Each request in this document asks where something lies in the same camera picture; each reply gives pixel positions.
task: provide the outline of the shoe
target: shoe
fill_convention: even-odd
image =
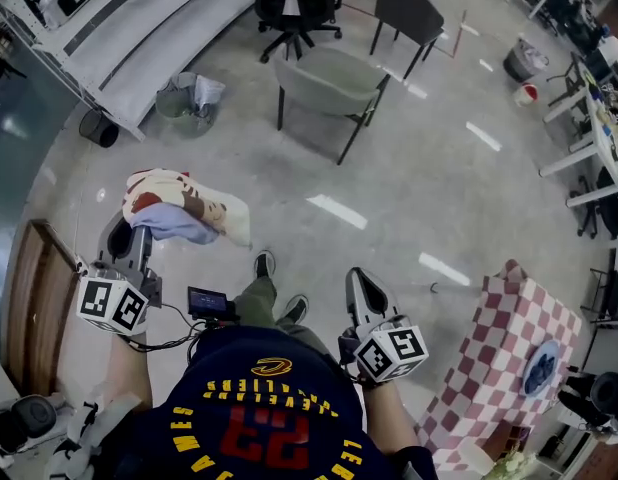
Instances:
[[[296,295],[292,297],[284,312],[276,321],[276,324],[282,320],[291,320],[294,324],[299,324],[307,315],[309,309],[309,300],[304,295]]]
[[[273,277],[273,273],[276,271],[276,260],[269,251],[262,251],[256,257],[256,261],[253,264],[253,275],[255,279],[261,277]]]

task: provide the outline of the green pants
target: green pants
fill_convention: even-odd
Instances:
[[[279,329],[316,349],[320,354],[329,354],[327,347],[313,331],[293,323],[289,318],[275,322],[272,311],[274,302],[276,302],[276,288],[271,279],[268,277],[256,279],[234,300],[240,325]]]

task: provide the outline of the checkered tablecloth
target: checkered tablecloth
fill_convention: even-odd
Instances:
[[[418,423],[418,437],[441,471],[468,469],[456,451],[467,436],[482,446],[503,419],[533,427],[549,408],[582,322],[509,260],[485,277],[473,326],[457,363]],[[535,398],[520,394],[527,361],[549,339],[560,343],[557,373]]]

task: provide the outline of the dark green floor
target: dark green floor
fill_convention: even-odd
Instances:
[[[23,45],[10,63],[27,75],[0,80],[0,299],[11,243],[29,189],[54,138],[77,103]]]

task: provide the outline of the dark gray chair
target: dark gray chair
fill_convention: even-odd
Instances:
[[[284,47],[274,56],[278,96],[278,130],[282,129],[285,94],[313,110],[346,116],[356,123],[337,164],[340,165],[364,124],[369,126],[390,75],[331,48],[312,48],[297,62],[287,60]]]
[[[430,0],[376,0],[375,16],[379,23],[376,35],[373,37],[373,43],[371,43],[369,55],[373,55],[380,30],[385,23],[396,29],[394,41],[398,39],[402,32],[420,45],[418,53],[409,64],[409,69],[407,69],[404,78],[409,76],[425,48],[427,51],[422,61],[427,60],[436,40],[444,32],[442,26],[445,20]]]

